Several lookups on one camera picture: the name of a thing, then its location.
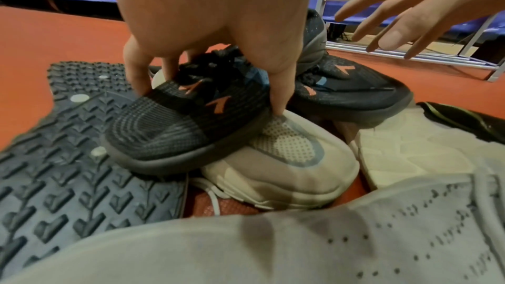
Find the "metal rack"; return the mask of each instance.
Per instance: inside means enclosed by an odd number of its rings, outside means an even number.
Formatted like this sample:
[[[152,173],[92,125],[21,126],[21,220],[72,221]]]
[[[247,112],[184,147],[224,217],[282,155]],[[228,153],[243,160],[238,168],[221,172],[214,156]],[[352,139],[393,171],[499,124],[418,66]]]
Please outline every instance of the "metal rack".
[[[326,1],[349,1],[349,0],[317,0],[316,10],[322,16],[325,10]],[[435,54],[435,53],[422,53],[417,55],[414,58],[411,58],[413,61],[434,63],[434,64],[443,64],[450,66],[461,66],[461,67],[472,67],[478,69],[486,69],[491,71],[486,78],[489,82],[495,82],[503,73],[505,73],[505,59],[501,62],[500,65],[486,62],[483,60],[475,59],[472,57],[465,56],[470,48],[477,42],[480,36],[484,33],[484,31],[489,27],[491,22],[496,18],[496,15],[490,16],[477,30],[475,35],[468,41],[468,43],[463,47],[463,49],[458,53],[458,55],[449,55],[449,54]],[[376,50],[372,53],[368,53],[365,50],[364,46],[354,45],[354,44],[344,44],[344,43],[335,43],[328,42],[326,44],[327,49],[335,49],[346,52],[353,52],[359,54],[367,54],[367,55],[375,55],[380,57],[388,57],[394,59],[403,59],[404,52],[401,51],[385,51],[385,50]]]

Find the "hand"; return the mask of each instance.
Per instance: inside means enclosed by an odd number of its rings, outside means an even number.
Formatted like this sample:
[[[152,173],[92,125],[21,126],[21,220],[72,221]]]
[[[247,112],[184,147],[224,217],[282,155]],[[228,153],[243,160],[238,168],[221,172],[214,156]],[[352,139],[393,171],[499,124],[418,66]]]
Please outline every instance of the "hand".
[[[308,0],[117,0],[132,33],[124,49],[127,79],[139,94],[150,91],[148,65],[161,57],[171,79],[179,57],[189,59],[215,44],[236,44],[268,72],[270,100],[280,115],[295,89]]]
[[[378,2],[383,3],[358,26],[352,40],[360,40],[386,18],[398,15],[367,51],[378,47],[395,50],[412,41],[405,59],[420,53],[451,26],[505,9],[505,0],[351,0],[336,13],[335,20],[342,21]]]

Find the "orange logo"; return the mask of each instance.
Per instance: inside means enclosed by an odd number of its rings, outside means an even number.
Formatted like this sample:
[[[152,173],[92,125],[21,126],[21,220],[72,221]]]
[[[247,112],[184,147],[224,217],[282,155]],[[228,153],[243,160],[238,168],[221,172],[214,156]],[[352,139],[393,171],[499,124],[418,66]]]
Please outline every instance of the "orange logo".
[[[335,67],[337,67],[340,71],[342,71],[346,75],[349,75],[347,70],[353,70],[355,68],[354,66],[337,66],[337,65],[335,65]]]
[[[312,89],[311,87],[307,87],[307,86],[304,86],[304,87],[309,92],[309,96],[315,96],[316,95],[316,91],[314,89]]]
[[[226,101],[228,101],[229,98],[231,98],[231,96],[216,99],[214,101],[207,103],[206,106],[216,105],[216,108],[214,109],[214,114],[222,114],[225,111],[225,103]]]
[[[179,86],[179,90],[187,90],[186,94],[189,95],[195,88],[201,83],[201,80],[199,80],[196,83],[193,83],[192,85],[187,85],[187,86]]]

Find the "white sneaker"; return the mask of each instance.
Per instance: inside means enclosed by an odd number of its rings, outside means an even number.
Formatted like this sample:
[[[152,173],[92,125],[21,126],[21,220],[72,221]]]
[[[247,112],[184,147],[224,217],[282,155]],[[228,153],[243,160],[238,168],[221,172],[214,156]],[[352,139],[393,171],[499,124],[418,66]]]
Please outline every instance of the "white sneaker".
[[[414,102],[378,125],[334,122],[372,187],[426,174],[471,173],[471,158],[505,161],[505,146],[432,122]]]
[[[261,209],[309,209],[340,196],[359,171],[339,138],[290,111],[249,146],[201,169],[232,198]]]
[[[502,174],[418,177],[327,210],[113,230],[3,284],[501,284]]]

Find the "red surface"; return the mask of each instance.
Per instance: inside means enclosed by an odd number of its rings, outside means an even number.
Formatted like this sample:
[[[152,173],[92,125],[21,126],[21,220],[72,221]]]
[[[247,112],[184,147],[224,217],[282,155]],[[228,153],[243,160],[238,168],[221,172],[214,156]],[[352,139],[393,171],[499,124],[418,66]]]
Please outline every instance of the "red surface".
[[[122,61],[128,29],[122,22],[0,7],[0,148],[33,127],[53,105],[46,70],[61,60]],[[486,73],[452,67],[337,52],[406,83],[417,101],[448,103],[505,118],[505,77],[496,83],[478,80]],[[362,179],[335,203],[362,196]],[[187,216],[212,215],[210,200],[190,190]],[[255,208],[221,201],[223,214],[255,214]]]

